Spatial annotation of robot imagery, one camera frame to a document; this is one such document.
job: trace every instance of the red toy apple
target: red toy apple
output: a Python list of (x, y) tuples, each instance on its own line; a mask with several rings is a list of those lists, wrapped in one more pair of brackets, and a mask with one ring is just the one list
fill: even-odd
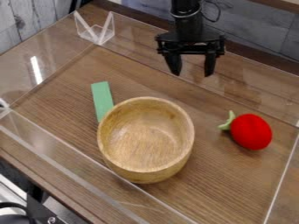
[(245, 148), (264, 150), (273, 141), (273, 130), (266, 120), (258, 115), (248, 114), (236, 116), (230, 111), (229, 122), (220, 126), (222, 130), (230, 130), (236, 142)]

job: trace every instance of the green block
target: green block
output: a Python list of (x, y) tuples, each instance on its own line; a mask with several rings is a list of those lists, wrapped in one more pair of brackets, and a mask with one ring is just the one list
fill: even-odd
[(103, 119), (106, 113), (114, 108), (114, 100), (110, 92), (109, 82), (103, 81), (91, 85), (94, 103), (98, 114), (98, 121)]

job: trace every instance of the wooden bowl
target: wooden bowl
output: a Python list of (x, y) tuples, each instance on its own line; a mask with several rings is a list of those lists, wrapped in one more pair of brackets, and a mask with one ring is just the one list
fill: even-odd
[(154, 97), (119, 103), (98, 126), (107, 166), (138, 184), (169, 179), (183, 168), (193, 143), (190, 116), (177, 104)]

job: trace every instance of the apple stem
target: apple stem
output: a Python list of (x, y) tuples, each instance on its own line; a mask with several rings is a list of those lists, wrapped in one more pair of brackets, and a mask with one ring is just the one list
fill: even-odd
[(229, 112), (229, 120), (228, 120), (228, 122), (225, 124), (222, 124), (220, 126), (220, 129), (221, 130), (230, 130), (230, 125), (232, 125), (233, 121), (236, 120), (236, 118), (237, 118), (237, 115), (236, 115), (234, 111), (232, 110)]

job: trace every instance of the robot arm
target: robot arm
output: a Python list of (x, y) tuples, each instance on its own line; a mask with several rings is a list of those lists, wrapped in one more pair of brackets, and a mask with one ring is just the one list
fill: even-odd
[(217, 58), (225, 54), (225, 36), (203, 25), (202, 0), (173, 0), (175, 31), (158, 35), (158, 52), (175, 75), (183, 69), (182, 54), (205, 54), (206, 77), (214, 74)]

